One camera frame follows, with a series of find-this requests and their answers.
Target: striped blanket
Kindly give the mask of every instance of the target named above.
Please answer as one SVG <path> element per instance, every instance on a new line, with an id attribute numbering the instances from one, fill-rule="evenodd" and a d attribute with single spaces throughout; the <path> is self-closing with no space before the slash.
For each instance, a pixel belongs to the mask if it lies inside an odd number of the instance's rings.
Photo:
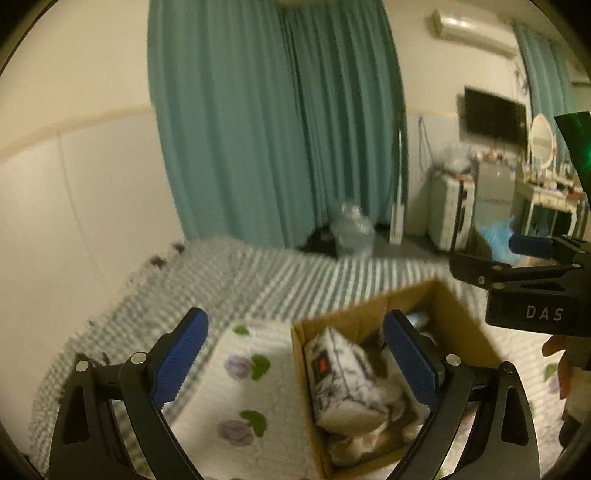
<path id="1" fill-rule="evenodd" d="M 83 332 L 66 342 L 35 395 L 31 460 L 39 471 L 47 472 L 60 394 L 78 352 L 97 364 L 121 363 L 136 351 L 149 350 L 191 306 L 207 311 L 208 339 L 176 400 L 163 410 L 172 424 L 195 391 L 222 333 L 234 320 L 248 317 L 292 323 L 433 277 L 444 280 L 475 318 L 483 318 L 485 293 L 454 280 L 445 262 L 403 258 L 335 261 L 252 247 L 229 238 L 189 242 L 181 255 L 162 270 L 153 270 L 116 307 L 89 320 Z M 134 465 L 139 473 L 149 474 L 123 405 L 116 402 L 115 411 Z"/>

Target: teal curtain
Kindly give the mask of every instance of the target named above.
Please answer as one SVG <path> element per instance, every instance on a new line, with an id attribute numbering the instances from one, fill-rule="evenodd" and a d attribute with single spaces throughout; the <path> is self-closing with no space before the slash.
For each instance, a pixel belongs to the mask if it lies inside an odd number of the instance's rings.
<path id="1" fill-rule="evenodd" d="M 564 138 L 554 121 L 555 115 L 576 111 L 576 99 L 560 45 L 531 28 L 516 23 L 515 34 L 530 84 L 532 113 L 543 113 L 554 128 L 558 143 L 557 161 L 568 156 Z"/>
<path id="2" fill-rule="evenodd" d="M 406 179 L 407 130 L 381 0 L 307 4 L 286 10 L 283 21 L 318 223 L 327 222 L 335 200 L 347 199 L 389 223 L 400 169 Z M 405 196 L 406 182 L 403 187 Z"/>
<path id="3" fill-rule="evenodd" d="M 274 0 L 152 0 L 150 92 L 188 238 L 294 247 L 314 203 Z"/>
<path id="4" fill-rule="evenodd" d="M 380 0 L 151 0 L 148 70 L 186 237 L 295 247 L 343 200 L 389 223 L 406 126 Z"/>

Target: plastic bag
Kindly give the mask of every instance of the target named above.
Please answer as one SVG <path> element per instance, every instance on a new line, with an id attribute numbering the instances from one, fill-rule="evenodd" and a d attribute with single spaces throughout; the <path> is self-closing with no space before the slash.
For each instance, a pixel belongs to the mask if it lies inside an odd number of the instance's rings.
<path id="1" fill-rule="evenodd" d="M 333 215 L 330 231 L 335 236 L 337 256 L 370 257 L 374 251 L 374 223 L 361 214 L 353 202 L 339 204 Z"/>
<path id="2" fill-rule="evenodd" d="M 443 170 L 451 174 L 460 175 L 472 169 L 468 150 L 463 145 L 448 144 L 442 152 L 441 159 Z"/>
<path id="3" fill-rule="evenodd" d="M 476 225 L 476 229 L 490 247 L 492 260 L 515 267 L 522 263 L 525 257 L 515 254 L 509 249 L 509 238 L 513 235 L 511 228 L 513 220 L 513 217 L 509 217 L 489 226 Z"/>

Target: wall-mounted tv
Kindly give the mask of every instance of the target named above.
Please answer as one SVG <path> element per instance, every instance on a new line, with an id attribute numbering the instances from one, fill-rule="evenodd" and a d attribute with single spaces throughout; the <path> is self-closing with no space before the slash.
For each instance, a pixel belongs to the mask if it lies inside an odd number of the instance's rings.
<path id="1" fill-rule="evenodd" d="M 464 92 L 468 133 L 527 146 L 525 105 L 470 87 Z"/>

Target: green light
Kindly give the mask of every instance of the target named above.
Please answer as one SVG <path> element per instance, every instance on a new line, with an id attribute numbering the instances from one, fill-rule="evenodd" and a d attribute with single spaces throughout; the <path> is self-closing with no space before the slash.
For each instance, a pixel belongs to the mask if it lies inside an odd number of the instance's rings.
<path id="1" fill-rule="evenodd" d="M 583 190 L 591 192 L 591 114 L 568 113 L 554 118 L 570 152 L 570 159 L 579 174 Z"/>

